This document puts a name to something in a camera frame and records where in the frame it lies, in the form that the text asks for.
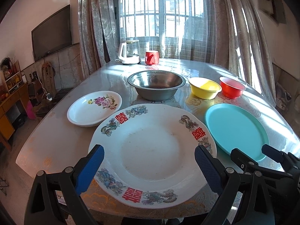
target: wall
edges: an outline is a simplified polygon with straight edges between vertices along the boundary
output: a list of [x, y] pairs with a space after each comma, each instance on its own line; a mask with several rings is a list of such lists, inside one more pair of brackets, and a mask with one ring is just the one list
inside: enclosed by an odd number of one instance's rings
[[286, 25], [277, 24], [258, 9], [258, 1], [253, 0], [265, 31], [272, 62], [292, 76], [300, 79], [300, 37], [299, 27], [293, 13], [284, 4]]
[[23, 70], [28, 81], [29, 74], [37, 71], [42, 81], [41, 68], [44, 62], [51, 62], [55, 70], [54, 82], [57, 90], [76, 87], [83, 81], [79, 43], [55, 52]]
[[73, 44], [79, 42], [78, 0], [16, 0], [0, 23], [0, 61], [16, 56], [20, 69], [31, 65], [31, 31], [47, 17], [70, 4]]

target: curtain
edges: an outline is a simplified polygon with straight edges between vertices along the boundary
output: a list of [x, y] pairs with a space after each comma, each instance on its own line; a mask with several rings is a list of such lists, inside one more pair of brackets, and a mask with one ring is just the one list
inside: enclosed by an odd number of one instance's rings
[[250, 84], [275, 106], [271, 56], [253, 0], [213, 0], [215, 63]]
[[78, 0], [80, 56], [83, 77], [117, 58], [118, 37], [113, 0]]
[[213, 0], [119, 0], [120, 39], [160, 58], [214, 62]]

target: wooden drawer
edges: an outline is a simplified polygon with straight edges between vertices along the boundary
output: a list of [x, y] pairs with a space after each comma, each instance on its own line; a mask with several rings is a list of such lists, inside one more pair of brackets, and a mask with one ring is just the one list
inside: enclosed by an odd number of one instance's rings
[[15, 130], [6, 115], [3, 115], [2, 118], [0, 118], [0, 132], [2, 136], [8, 140], [14, 131]]
[[4, 110], [2, 107], [0, 107], [0, 118], [4, 115]]
[[11, 106], [17, 102], [17, 100], [20, 98], [19, 94], [17, 92], [13, 93], [10, 98], [7, 99], [7, 101], [3, 104], [3, 110], [4, 112], [7, 112]]

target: glass kettle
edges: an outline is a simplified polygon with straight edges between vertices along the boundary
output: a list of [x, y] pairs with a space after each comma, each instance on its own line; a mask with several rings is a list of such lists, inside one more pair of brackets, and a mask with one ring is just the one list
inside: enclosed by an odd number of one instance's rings
[[125, 40], [119, 46], [118, 58], [123, 64], [138, 64], [140, 58], [140, 40]]

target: red bowl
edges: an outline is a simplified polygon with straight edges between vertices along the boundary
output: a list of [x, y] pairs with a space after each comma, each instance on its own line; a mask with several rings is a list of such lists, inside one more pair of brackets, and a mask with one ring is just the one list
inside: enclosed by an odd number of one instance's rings
[[223, 95], [230, 99], [239, 98], [242, 95], [243, 91], [246, 89], [243, 84], [237, 82], [234, 79], [220, 77], [220, 80]]

